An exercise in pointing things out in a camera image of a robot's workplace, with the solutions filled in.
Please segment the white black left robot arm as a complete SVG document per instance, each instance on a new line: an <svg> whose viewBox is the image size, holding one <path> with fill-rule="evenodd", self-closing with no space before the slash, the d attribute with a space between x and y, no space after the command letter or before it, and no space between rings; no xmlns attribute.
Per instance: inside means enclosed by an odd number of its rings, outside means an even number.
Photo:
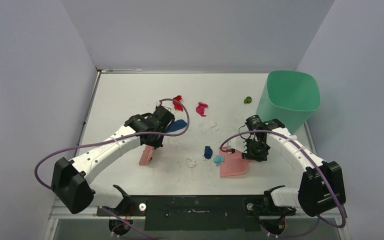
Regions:
<svg viewBox="0 0 384 240"><path fill-rule="evenodd" d="M54 165L51 190L72 214L89 206L102 206L124 215L129 210L127 193L117 185L102 187L93 181L131 150L142 145L162 147L162 134L174 120L175 116L163 106L156 107L153 113L131 116L105 144L70 160L60 158Z"/></svg>

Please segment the pink dustpan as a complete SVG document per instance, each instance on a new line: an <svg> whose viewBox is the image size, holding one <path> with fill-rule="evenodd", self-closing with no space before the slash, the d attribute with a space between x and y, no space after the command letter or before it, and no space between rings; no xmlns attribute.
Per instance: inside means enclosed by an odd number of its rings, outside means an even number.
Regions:
<svg viewBox="0 0 384 240"><path fill-rule="evenodd" d="M243 175L249 168L250 160L242 157L242 152L223 147L219 150L219 156L224 159L219 165L219 176L221 178Z"/></svg>

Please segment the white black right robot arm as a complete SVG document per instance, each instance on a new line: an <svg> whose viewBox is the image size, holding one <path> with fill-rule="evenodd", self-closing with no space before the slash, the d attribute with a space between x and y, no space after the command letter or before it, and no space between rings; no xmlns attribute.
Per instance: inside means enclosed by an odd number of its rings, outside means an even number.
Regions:
<svg viewBox="0 0 384 240"><path fill-rule="evenodd" d="M252 115L246 119L245 126L250 136L242 140L244 159L267 161L269 151L275 150L301 175L299 187L280 185L264 192L262 207L266 213L274 215L282 208L291 207L314 217L345 204L343 174L337 162L316 156L278 119L262 121L258 115Z"/></svg>

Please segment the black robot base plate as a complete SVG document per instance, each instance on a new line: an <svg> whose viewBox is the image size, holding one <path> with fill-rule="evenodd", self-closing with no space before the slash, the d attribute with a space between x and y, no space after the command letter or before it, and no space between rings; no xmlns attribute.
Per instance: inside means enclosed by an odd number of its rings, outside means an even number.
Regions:
<svg viewBox="0 0 384 240"><path fill-rule="evenodd" d="M277 207L264 195L131 195L116 208L97 210L100 217L115 214L143 217L146 231L260 231L261 218L280 223L296 209Z"/></svg>

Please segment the pink hand broom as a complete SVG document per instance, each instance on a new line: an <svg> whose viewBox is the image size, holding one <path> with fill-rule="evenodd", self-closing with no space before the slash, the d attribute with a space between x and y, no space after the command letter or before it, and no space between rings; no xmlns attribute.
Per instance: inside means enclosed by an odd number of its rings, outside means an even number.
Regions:
<svg viewBox="0 0 384 240"><path fill-rule="evenodd" d="M150 163L150 161L152 160L154 150L155 150L155 148L153 146L146 145L143 152L142 152L142 155L141 155L141 158L140 158L138 164L140 166L148 165Z"/></svg>

